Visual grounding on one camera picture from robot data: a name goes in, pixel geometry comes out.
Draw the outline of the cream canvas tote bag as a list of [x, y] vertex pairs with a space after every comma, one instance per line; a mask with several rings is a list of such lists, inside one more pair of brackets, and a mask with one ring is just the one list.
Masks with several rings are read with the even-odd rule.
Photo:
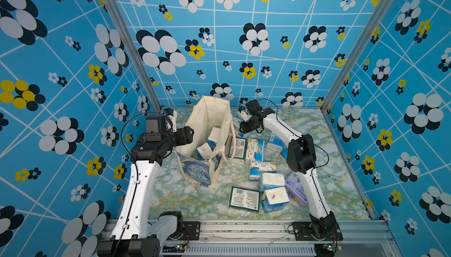
[[[231, 161], [229, 157], [231, 141], [237, 138], [233, 127], [230, 102], [211, 96], [203, 96], [193, 107], [186, 123], [194, 130], [191, 144], [177, 147], [176, 156], [183, 177], [193, 183], [213, 189], [216, 185], [222, 164]], [[220, 142], [213, 150], [211, 159], [201, 161], [197, 155], [197, 147], [207, 142], [212, 128], [221, 128]]]

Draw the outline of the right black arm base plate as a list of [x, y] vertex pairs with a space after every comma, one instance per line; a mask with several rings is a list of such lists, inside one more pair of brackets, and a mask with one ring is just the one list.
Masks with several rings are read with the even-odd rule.
[[338, 224], [326, 226], [325, 228], [313, 222], [292, 222], [287, 231], [295, 236], [297, 241], [332, 242], [343, 241], [342, 231]]

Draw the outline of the blue tissue pack white top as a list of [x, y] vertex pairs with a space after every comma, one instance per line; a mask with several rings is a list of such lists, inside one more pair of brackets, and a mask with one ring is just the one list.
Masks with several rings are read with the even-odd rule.
[[290, 202], [285, 187], [277, 187], [263, 192], [262, 209], [265, 213], [282, 210]]

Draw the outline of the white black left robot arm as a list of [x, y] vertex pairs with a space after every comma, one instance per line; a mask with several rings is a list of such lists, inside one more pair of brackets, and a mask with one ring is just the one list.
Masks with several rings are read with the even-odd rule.
[[130, 152], [130, 183], [119, 219], [109, 240], [98, 243], [98, 256], [160, 257], [164, 242], [174, 234], [183, 233], [179, 211], [164, 212], [156, 222], [148, 223], [150, 198], [164, 158], [174, 147], [193, 141], [193, 129], [177, 128], [176, 119], [173, 109], [148, 113], [146, 130]]

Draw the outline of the blue white tissue box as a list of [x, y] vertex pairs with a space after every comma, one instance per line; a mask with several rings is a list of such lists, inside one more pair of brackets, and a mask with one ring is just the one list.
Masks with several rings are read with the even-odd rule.
[[239, 138], [245, 138], [245, 134], [240, 131], [240, 123], [241, 123], [241, 118], [238, 116], [234, 116], [233, 117], [233, 127], [234, 127], [235, 134]]

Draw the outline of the blue white front tissue pack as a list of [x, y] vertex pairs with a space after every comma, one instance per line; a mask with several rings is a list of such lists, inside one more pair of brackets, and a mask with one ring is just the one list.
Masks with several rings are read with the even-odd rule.
[[203, 143], [202, 145], [198, 146], [197, 149], [197, 155], [199, 160], [201, 161], [208, 161], [211, 159], [211, 155], [213, 153], [212, 148], [208, 144], [208, 142]]

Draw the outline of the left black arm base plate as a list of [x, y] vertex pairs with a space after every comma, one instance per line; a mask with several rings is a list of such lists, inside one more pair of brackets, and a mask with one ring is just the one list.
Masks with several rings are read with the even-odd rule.
[[181, 232], [176, 232], [167, 238], [167, 241], [198, 241], [201, 230], [200, 221], [188, 221], [183, 223]]

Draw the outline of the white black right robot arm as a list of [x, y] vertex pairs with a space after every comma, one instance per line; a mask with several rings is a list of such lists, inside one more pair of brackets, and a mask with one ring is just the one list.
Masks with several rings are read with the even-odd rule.
[[297, 174], [304, 188], [310, 210], [311, 233], [317, 239], [332, 235], [343, 240], [335, 214], [326, 202], [317, 176], [315, 144], [309, 134], [302, 134], [279, 119], [272, 108], [263, 108], [258, 100], [252, 100], [238, 109], [242, 118], [239, 131], [247, 134], [261, 133], [268, 129], [288, 147], [287, 164]]

